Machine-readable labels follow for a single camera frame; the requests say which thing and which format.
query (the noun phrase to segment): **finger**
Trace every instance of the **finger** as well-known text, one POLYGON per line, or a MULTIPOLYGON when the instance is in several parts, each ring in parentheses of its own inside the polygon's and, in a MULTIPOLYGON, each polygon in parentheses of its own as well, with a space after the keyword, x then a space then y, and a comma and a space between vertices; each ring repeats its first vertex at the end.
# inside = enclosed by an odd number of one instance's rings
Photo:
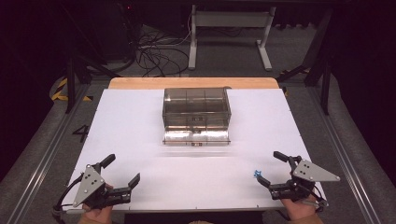
POLYGON ((85 203, 82 205, 82 209, 84 209, 85 212, 90 212, 91 211, 91 208, 85 203))
POLYGON ((313 194, 310 194, 307 198, 308 201, 310 202, 316 202, 317 198, 315 198, 315 196, 313 194))
POLYGON ((106 188, 107 188, 107 189, 114 189, 113 186, 111 186, 111 185, 109 185, 109 184, 107 184, 107 183, 106 183, 106 188))
POLYGON ((97 220, 100 215, 101 215, 101 211, 99 209, 93 209, 90 212, 85 213, 85 217, 92 220, 97 220))
POLYGON ((280 201, 283 203, 283 205, 285 205, 285 207, 288 207, 288 206, 294 204, 294 202, 290 199, 281 199, 280 201))
POLYGON ((101 215, 110 216, 112 209, 113 209, 113 206, 108 206, 108 207, 103 208, 101 211, 101 215))

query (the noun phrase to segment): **metal leg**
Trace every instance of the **metal leg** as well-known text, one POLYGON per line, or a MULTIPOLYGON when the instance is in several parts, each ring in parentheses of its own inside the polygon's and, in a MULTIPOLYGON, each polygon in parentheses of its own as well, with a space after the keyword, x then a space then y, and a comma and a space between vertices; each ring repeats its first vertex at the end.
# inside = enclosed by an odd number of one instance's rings
POLYGON ((262 63, 264 64, 266 71, 272 70, 272 65, 270 63, 270 59, 268 58, 267 50, 265 49, 265 44, 267 42, 268 35, 270 34, 271 24, 275 16, 275 10, 276 10, 275 7, 271 7, 270 15, 267 20, 267 24, 265 25, 265 31, 262 40, 257 40, 257 46, 259 48, 260 55, 262 56, 262 63))
POLYGON ((76 90, 75 90, 75 68, 74 68, 74 59, 70 58, 67 63, 67 109, 66 114, 68 114, 76 101, 76 90))
POLYGON ((290 77, 294 77, 295 75, 303 72, 305 69, 307 69, 306 67, 300 65, 296 68, 294 68, 293 70, 289 71, 289 72, 284 72, 284 74, 282 76, 279 76, 276 78, 277 82, 282 82, 290 77))
POLYGON ((329 115, 329 110, 327 108, 327 105, 329 102, 330 73, 331 73, 331 67, 329 63, 326 63, 323 73, 322 90, 320 95, 320 105, 325 115, 329 115))
POLYGON ((197 56, 197 39, 196 39, 196 18, 195 18, 196 6, 192 6, 191 11, 191 44, 190 44, 190 58, 189 58, 189 69, 195 69, 195 62, 197 56))

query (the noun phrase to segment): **metal stand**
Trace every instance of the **metal stand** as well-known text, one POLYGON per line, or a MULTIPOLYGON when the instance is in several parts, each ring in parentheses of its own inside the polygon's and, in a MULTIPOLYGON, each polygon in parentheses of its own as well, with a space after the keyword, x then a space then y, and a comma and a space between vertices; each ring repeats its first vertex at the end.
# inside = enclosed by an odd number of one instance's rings
POLYGON ((108 77, 120 77, 119 75, 113 73, 112 71, 106 69, 102 65, 88 59, 82 55, 70 56, 67 63, 67 109, 66 114, 68 114, 76 103, 76 82, 75 76, 77 76, 81 84, 90 84, 92 77, 88 71, 87 66, 93 67, 96 70, 102 72, 108 77))
POLYGON ((297 74, 303 72, 307 68, 311 68, 308 72, 307 77, 304 80, 306 86, 315 86, 320 77, 323 75, 323 83, 322 83, 322 91, 320 96, 320 105, 323 109, 323 112, 326 115, 329 115, 328 112, 328 98, 329 98, 329 88, 330 88, 330 74, 331 67, 329 59, 330 50, 329 49, 321 49, 321 45, 326 35, 327 27, 329 25, 330 19, 332 17, 332 9, 328 9, 321 20, 318 30, 315 33, 314 39, 309 46, 308 52, 304 57, 304 61, 302 65, 292 69, 287 72, 284 71, 283 74, 276 78, 277 82, 283 82, 290 77, 294 77, 297 74))
POLYGON ((265 27, 261 40, 257 40, 257 46, 262 56, 262 63, 266 71, 272 70, 272 65, 265 49, 271 24, 275 16, 275 7, 271 7, 269 12, 220 12, 220 11, 199 11, 196 6, 192 6, 191 11, 191 45, 189 69, 195 69, 197 53, 197 26, 211 27, 265 27))

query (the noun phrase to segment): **dark background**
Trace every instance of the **dark background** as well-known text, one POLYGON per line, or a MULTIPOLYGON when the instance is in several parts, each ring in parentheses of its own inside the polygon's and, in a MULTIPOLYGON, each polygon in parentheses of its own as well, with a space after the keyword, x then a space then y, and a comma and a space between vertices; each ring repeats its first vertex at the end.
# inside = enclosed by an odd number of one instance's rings
MULTIPOLYGON (((99 12, 106 8, 94 8, 93 11, 99 12)), ((84 8, 81 10, 83 13, 80 15, 94 16, 84 11, 84 8)), ((144 12, 140 18, 146 19, 147 24, 181 35, 186 29, 185 10, 184 7, 171 6, 162 15, 159 14, 161 7, 141 8, 136 13, 144 12), (156 23, 150 13, 167 20, 156 23)), ((107 13, 114 19, 113 22, 120 21, 120 14, 114 14, 114 11, 107 13)), ((318 24, 322 13, 323 9, 317 7, 279 7, 274 25, 280 24, 280 28, 284 28, 286 24, 318 24)), ((396 22, 392 7, 387 3, 359 1, 355 6, 337 13, 334 17, 337 20, 332 20, 323 47, 332 49, 332 73, 339 82, 350 115, 396 185, 396 169, 393 165, 396 101, 393 90, 395 78, 392 74, 396 63, 396 34, 392 30, 396 22)), ((60 23, 52 16, 43 2, 7 0, 0 3, 1 179, 46 117, 53 104, 50 88, 56 79, 64 75, 69 52, 64 48, 65 36, 59 33, 60 23)), ((123 30, 117 30, 121 34, 120 38, 115 37, 117 32, 100 32, 95 29, 103 28, 102 23, 92 23, 90 17, 78 19, 81 27, 85 27, 83 34, 92 44, 83 52, 105 61, 128 57, 124 51, 125 45, 122 45, 127 41, 122 35, 123 30), (108 45, 103 44, 107 40, 121 45, 115 52, 108 52, 108 45)), ((76 42, 71 43, 83 49, 88 45, 80 40, 79 32, 68 38, 72 38, 76 42)))

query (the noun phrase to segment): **metal bracket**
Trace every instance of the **metal bracket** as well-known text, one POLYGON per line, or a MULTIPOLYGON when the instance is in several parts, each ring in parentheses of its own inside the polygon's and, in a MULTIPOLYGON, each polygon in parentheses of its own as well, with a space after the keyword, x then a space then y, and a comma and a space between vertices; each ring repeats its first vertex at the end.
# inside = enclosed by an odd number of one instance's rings
POLYGON ((300 161, 293 175, 311 182, 340 181, 338 175, 334 175, 307 160, 300 161))
POLYGON ((105 180, 95 171, 95 169, 91 165, 87 165, 76 194, 76 199, 73 202, 73 207, 79 206, 105 183, 105 180))

